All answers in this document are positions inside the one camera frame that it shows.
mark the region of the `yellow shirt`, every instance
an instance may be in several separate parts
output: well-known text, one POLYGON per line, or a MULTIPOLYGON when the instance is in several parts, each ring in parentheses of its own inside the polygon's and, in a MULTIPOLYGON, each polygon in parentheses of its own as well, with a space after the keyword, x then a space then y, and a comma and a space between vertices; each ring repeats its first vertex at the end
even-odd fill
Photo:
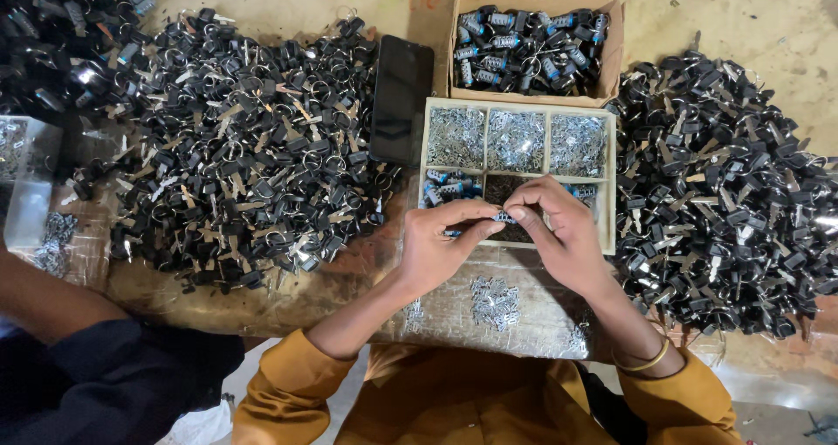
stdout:
MULTIPOLYGON (((739 443, 731 398, 685 348, 664 379, 620 374, 631 410, 656 445, 739 443)), ((323 354, 297 331, 262 355, 234 417, 233 443, 310 443, 329 426, 326 398, 353 361, 323 354)), ((614 444, 590 415, 576 366, 457 348, 401 355, 368 380, 338 444, 614 444)))

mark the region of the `dark blue sleeve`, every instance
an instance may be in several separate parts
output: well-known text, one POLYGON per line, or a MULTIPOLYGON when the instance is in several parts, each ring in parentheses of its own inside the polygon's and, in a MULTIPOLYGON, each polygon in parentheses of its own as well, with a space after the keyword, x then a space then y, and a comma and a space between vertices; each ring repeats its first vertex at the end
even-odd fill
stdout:
POLYGON ((99 322, 48 352, 74 385, 57 408, 27 417, 0 442, 153 444, 192 407, 196 395, 219 384, 244 355, 238 338, 151 328, 131 319, 99 322), (224 357, 211 369, 212 378, 201 369, 199 348, 213 348, 224 357))

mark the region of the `table surface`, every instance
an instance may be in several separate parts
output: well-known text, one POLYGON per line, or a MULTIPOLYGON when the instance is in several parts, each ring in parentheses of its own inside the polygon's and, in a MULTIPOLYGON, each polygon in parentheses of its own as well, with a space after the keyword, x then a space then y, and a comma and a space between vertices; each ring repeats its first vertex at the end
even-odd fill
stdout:
MULTIPOLYGON (((778 90, 772 103, 811 137, 809 150, 832 155, 838 134, 834 60, 838 45, 836 0, 622 0, 625 10, 623 69, 677 54, 701 30, 701 51, 731 58, 759 72, 778 90)), ((436 54, 434 90, 445 96, 446 42, 453 0, 158 0, 151 24, 183 9, 215 8, 235 19, 242 33, 263 44, 316 33, 357 9, 367 26, 430 45, 436 54)), ((409 185, 417 184, 416 176, 409 185)), ((131 311, 176 326, 210 332, 282 336, 311 326, 369 289, 397 263, 401 215, 409 207, 407 183, 388 208, 390 223, 354 241, 335 263, 314 274, 285 276, 270 290, 213 289, 184 296, 181 283, 142 265, 113 263, 103 290, 131 311)), ((828 307, 835 300, 822 300, 828 307)), ((602 358, 596 319, 584 302, 543 270, 535 251, 478 247, 455 277, 422 299, 419 332, 404 331, 401 314, 386 322, 375 341, 452 345, 552 358, 602 358), (476 276, 502 276, 520 288, 520 324, 506 332, 477 327, 471 318, 470 285, 476 276)), ((717 372, 734 399, 812 410, 838 407, 838 309, 827 309, 800 338, 770 343, 729 334, 700 338, 690 347, 717 372)))

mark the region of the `wooden tray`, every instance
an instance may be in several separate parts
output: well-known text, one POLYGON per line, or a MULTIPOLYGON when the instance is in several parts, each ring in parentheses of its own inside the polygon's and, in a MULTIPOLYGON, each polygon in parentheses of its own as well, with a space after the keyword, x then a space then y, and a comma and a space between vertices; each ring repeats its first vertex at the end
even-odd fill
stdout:
MULTIPOLYGON (((604 109, 592 109, 584 107, 570 107, 570 106, 553 106, 546 104, 523 104, 523 103, 500 103, 492 101, 474 101, 468 99, 448 99, 441 97, 429 97, 425 105, 425 132, 422 138, 422 163, 420 171, 422 172, 422 180, 424 181, 425 173, 428 169, 439 170, 442 172, 451 172, 455 170, 462 170, 464 173, 471 176, 478 176, 483 183, 484 193, 487 191, 486 176, 487 175, 511 175, 523 177, 539 177, 550 172, 550 135, 552 134, 551 116, 553 114, 564 115, 586 115, 597 116, 605 118, 605 132, 608 136, 605 144, 605 166, 602 178, 588 178, 581 176, 561 176, 553 175, 560 183, 582 184, 592 183, 598 186, 597 191, 597 211, 599 229, 599 244, 602 247, 602 253, 605 255, 614 255, 616 248, 616 223, 615 213, 617 207, 616 199, 616 185, 615 179, 617 174, 617 157, 616 157, 616 136, 617 136, 617 116, 611 114, 604 109), (427 141, 430 135, 429 127, 431 123, 431 109, 434 107, 456 108, 456 107, 473 107, 485 112, 484 123, 484 152, 483 152, 483 167, 482 168, 460 168, 456 166, 429 166, 427 162, 427 141), (488 150, 488 117, 492 110, 503 111, 520 111, 528 112, 535 111, 545 114, 545 133, 544 136, 544 161, 541 162, 541 173, 519 173, 519 172, 503 172, 488 170, 487 168, 487 150, 488 150)), ((425 197, 422 189, 423 185, 419 185, 419 199, 420 201, 425 197)), ((484 240, 480 242, 481 245, 491 245, 495 247, 521 247, 521 248, 535 248, 534 244, 527 244, 521 242, 505 242, 500 240, 484 240)))

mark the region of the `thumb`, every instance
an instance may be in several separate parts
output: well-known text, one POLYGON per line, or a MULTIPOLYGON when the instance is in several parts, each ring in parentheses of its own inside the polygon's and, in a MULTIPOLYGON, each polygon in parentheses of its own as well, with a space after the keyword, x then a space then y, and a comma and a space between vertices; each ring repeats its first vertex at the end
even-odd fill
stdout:
POLYGON ((532 237, 536 247, 541 249, 559 250, 561 245, 549 228, 538 217, 535 211, 527 206, 510 206, 507 213, 518 221, 518 224, 532 237))
POLYGON ((454 241, 462 250, 471 253, 477 243, 492 234, 496 234, 506 227, 506 224, 486 219, 468 228, 454 241))

